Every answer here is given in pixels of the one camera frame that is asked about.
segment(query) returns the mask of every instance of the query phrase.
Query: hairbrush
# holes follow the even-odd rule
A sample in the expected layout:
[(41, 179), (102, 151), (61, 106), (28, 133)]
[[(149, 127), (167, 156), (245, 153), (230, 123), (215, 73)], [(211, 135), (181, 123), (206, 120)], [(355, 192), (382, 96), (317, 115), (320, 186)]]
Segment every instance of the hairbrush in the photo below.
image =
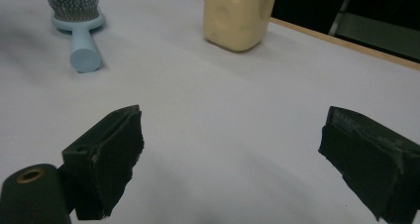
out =
[(99, 0), (49, 0), (52, 23), (61, 30), (72, 31), (70, 63), (79, 72), (98, 69), (101, 57), (90, 30), (104, 23)]

